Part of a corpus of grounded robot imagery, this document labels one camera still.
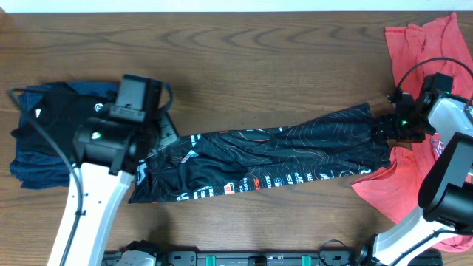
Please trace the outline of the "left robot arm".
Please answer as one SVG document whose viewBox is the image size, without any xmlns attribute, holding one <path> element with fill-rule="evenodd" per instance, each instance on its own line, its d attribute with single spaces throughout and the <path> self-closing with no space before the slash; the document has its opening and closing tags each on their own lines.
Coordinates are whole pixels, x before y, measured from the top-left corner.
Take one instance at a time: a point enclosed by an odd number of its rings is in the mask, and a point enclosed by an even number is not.
<svg viewBox="0 0 473 266">
<path fill-rule="evenodd" d="M 78 128 L 72 144 L 75 165 L 48 265 L 99 265 L 120 203 L 140 161 L 178 139 L 160 105 L 164 82 L 124 75 L 115 102 L 102 117 Z"/>
</svg>

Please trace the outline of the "black patterned jersey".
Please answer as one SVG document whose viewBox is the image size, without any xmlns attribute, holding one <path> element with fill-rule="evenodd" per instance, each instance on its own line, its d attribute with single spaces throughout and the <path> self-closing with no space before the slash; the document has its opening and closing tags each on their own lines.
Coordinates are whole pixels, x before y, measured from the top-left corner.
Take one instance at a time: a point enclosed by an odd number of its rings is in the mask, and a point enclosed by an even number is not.
<svg viewBox="0 0 473 266">
<path fill-rule="evenodd" d="M 138 166 L 129 203 L 176 202 L 277 188 L 390 165 L 375 140 L 368 104 L 296 126 L 193 134 L 157 150 Z"/>
</svg>

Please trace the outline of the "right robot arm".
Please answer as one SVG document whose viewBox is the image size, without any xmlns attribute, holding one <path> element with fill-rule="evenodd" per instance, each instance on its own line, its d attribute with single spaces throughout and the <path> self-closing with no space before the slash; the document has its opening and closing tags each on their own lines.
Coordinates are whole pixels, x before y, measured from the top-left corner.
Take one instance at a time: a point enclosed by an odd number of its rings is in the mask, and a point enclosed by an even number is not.
<svg viewBox="0 0 473 266">
<path fill-rule="evenodd" d="M 424 78 L 417 99 L 400 89 L 390 98 L 393 115 L 380 117 L 375 136 L 422 142 L 439 134 L 446 146 L 421 183 L 418 204 L 399 224 L 374 235 L 355 265 L 408 265 L 446 238 L 472 234 L 472 110 L 467 99 L 451 94 L 453 78 Z"/>
</svg>

